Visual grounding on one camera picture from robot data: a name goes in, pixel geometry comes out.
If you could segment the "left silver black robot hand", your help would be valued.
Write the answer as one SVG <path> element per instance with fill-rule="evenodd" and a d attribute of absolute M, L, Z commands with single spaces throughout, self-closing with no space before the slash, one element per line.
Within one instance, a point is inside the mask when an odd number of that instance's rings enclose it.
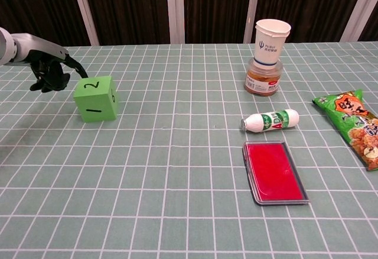
<path fill-rule="evenodd" d="M 30 86 L 31 91 L 40 90 L 47 93 L 65 89 L 70 74 L 63 72 L 62 64 L 75 69 L 80 77 L 88 77 L 84 67 L 72 58 L 64 47 L 27 33 L 12 34 L 11 37 L 17 50 L 8 64 L 30 66 L 37 79 Z"/>

